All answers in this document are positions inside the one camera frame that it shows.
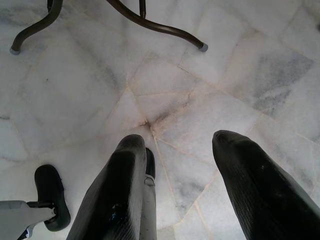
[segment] dark stain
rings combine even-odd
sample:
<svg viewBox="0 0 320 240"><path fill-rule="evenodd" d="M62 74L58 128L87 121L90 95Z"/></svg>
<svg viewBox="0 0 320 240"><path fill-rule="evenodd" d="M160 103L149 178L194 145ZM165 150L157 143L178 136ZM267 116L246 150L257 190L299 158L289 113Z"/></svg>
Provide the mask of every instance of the dark stain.
<svg viewBox="0 0 320 240"><path fill-rule="evenodd" d="M177 206L179 211L184 214L204 189L204 186L195 182L181 182L178 189L179 195L182 198Z"/></svg>
<svg viewBox="0 0 320 240"><path fill-rule="evenodd" d="M254 107L273 115L289 96L290 86L298 82L313 66L314 61L291 50L263 54L255 74Z"/></svg>
<svg viewBox="0 0 320 240"><path fill-rule="evenodd" d="M9 116L0 116L0 119L1 120L10 120L10 117Z"/></svg>

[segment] gray metal bar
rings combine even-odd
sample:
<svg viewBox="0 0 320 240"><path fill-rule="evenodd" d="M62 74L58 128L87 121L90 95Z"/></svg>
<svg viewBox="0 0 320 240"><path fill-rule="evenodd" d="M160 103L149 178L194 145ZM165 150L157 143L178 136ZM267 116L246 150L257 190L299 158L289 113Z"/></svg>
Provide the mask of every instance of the gray metal bar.
<svg viewBox="0 0 320 240"><path fill-rule="evenodd" d="M17 240L26 229L31 237L36 224L55 215L54 209L29 207L25 201L0 201L0 239Z"/></svg>
<svg viewBox="0 0 320 240"><path fill-rule="evenodd" d="M157 240L155 179L145 175L139 240Z"/></svg>

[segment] marble floor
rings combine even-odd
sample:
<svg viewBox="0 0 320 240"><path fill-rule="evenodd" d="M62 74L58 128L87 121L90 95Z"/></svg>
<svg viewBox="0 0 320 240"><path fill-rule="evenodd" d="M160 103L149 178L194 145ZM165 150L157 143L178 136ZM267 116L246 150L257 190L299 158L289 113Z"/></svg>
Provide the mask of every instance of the marble floor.
<svg viewBox="0 0 320 240"><path fill-rule="evenodd" d="M138 12L138 0L124 0ZM155 154L159 240L244 240L211 139L249 136L320 205L320 0L147 0L147 18L206 53L126 20L103 0L66 0L58 20L9 53L45 0L0 2L0 200L34 201L58 169L74 220L120 139ZM35 227L64 240L70 227Z"/></svg>

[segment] tile grout line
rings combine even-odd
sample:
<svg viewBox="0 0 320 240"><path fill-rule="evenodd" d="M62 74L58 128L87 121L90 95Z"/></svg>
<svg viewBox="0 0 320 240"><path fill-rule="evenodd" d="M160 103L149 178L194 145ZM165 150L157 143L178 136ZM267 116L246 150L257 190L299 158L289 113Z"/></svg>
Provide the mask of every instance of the tile grout line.
<svg viewBox="0 0 320 240"><path fill-rule="evenodd" d="M27 148L27 145L26 145L26 143L24 141L24 138L23 138L23 136L22 136L22 134L21 134L16 122L12 118L10 118L9 121L12 123L14 129L16 130L16 132L17 132L17 134L19 136L19 140L21 141L23 149L26 151L26 154L27 154L28 158L31 158L31 154L30 154L30 152L29 152L29 150Z"/></svg>
<svg viewBox="0 0 320 240"><path fill-rule="evenodd" d="M210 187L210 185L213 183L213 181L216 179L216 175L218 174L218 172L215 172L213 175L212 175L212 179L210 180L210 182L208 184L205 185L204 189L202 190L202 192L196 197L196 199L193 201L192 205L190 206L190 208L186 211L185 215L183 216L183 218L181 219L181 221L177 222L175 225L178 225L180 223L182 223L186 216L189 214L189 212L191 211L191 209L193 207L196 206L196 204L198 204L198 200L202 197L202 195L208 190L208 188Z"/></svg>
<svg viewBox="0 0 320 240"><path fill-rule="evenodd" d="M167 183L169 185L169 189L170 189L171 197L173 198L175 209L177 209L177 200L176 200L176 197L175 197L175 194L174 194L174 190L173 190L173 188L171 186L172 184L171 184L169 176L168 176L167 167L165 165L165 162L163 160L162 154L161 154L159 146L158 146L157 137L155 137L153 134L152 134L152 136L153 136L153 140L154 140L154 144L155 144L156 150L158 151L158 154L159 154L159 158L160 158L161 164L162 164L163 169L164 169L165 178L166 178L166 181L167 181Z"/></svg>
<svg viewBox="0 0 320 240"><path fill-rule="evenodd" d="M112 111L109 113L109 115L105 118L105 121L104 121L104 126L106 126L108 124L108 121L110 120L110 117L111 115L118 109L118 106L119 106L119 103L120 103L120 100L123 96L123 94L125 93L126 91L126 87L124 88L124 91L123 93L120 95L118 101L116 102L116 104L114 105ZM83 123L81 124L81 126L84 126L86 123L88 123L92 118L94 118L99 112L101 111L101 107L98 108L98 110L92 114L91 116L88 117L88 119ZM43 155L43 154L46 154L46 153L50 153L52 151L55 151L57 149L60 149L60 148L70 148L72 146L75 146L75 145L78 145L78 144L82 144L82 143L86 143L88 141L92 141L93 139L96 139L96 138L102 138L104 136L108 136L108 135L111 135L112 133L105 133L105 134L98 134L96 136L92 136L92 137L89 137L88 139L84 139L84 140L79 140L79 141L73 141L73 142L67 142L66 141L68 140L68 138L73 134L73 130L71 131L70 134L68 134L68 136L66 136L61 143L59 144L56 144L53 146L52 149L50 150L45 150L45 151L41 151L41 152L37 152L36 154L33 154L32 156L40 156L40 155Z"/></svg>
<svg viewBox="0 0 320 240"><path fill-rule="evenodd" d="M292 18L288 21L288 24L285 26L285 28L283 29L283 31L281 31L281 33L279 34L277 40L284 45L287 45L284 41L283 41L283 37L285 36L285 33L287 32L287 30L289 29L290 25L292 24L292 22L294 21L295 17L297 16L298 12L303 8L304 6L304 1L301 1L300 6L296 9L296 11L294 12L294 14L292 15Z"/></svg>
<svg viewBox="0 0 320 240"><path fill-rule="evenodd" d="M160 92L160 93L150 93L150 94L141 94L141 95L135 95L136 97L150 97L150 96L162 96L162 95L185 95L189 94L190 91L168 91L168 92Z"/></svg>
<svg viewBox="0 0 320 240"><path fill-rule="evenodd" d="M163 142L164 144L169 145L170 147L174 148L176 151L180 152L181 154L187 155L187 156L189 156L189 157L191 157L191 158L193 158L193 159L195 159L195 160L198 160L198 161L200 161L200 162L202 162L202 163L206 163L206 164L209 164L209 165L212 165L212 164L213 164L211 161L205 161L205 160L203 160L203 159L201 159L201 158L198 158L197 156L194 156L193 154L191 154L191 153L189 153L189 152L186 152L186 151L178 148L177 146L171 144L170 142L168 142L168 141L166 141L166 140L163 140L163 139L160 138L160 137L157 137L157 139L158 139L159 141Z"/></svg>
<svg viewBox="0 0 320 240"><path fill-rule="evenodd" d="M211 232L210 232L210 230L209 230L208 224L207 224L207 222L205 221L205 218L204 218L204 216L203 216L203 213L202 213L202 211L201 211L201 209L200 209L200 206L199 206L198 201L195 201L194 206L195 206L195 209L196 209L196 211L197 211L197 213L198 213L198 215L199 215L199 217L200 217L200 221L201 221L201 223L202 223L202 225L203 225L206 233L207 233L208 236L209 236L209 239L213 239L213 237L212 237L212 235L211 235Z"/></svg>

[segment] black rubber pad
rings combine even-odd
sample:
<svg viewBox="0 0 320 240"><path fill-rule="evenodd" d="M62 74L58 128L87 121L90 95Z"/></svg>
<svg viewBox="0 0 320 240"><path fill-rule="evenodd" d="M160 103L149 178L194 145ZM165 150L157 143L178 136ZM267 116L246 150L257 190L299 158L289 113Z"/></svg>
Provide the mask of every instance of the black rubber pad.
<svg viewBox="0 0 320 240"><path fill-rule="evenodd" d="M60 231L70 223L70 213L66 205L64 186L59 173L52 165L42 165L34 173L38 202L53 202L56 216L45 221L52 232Z"/></svg>

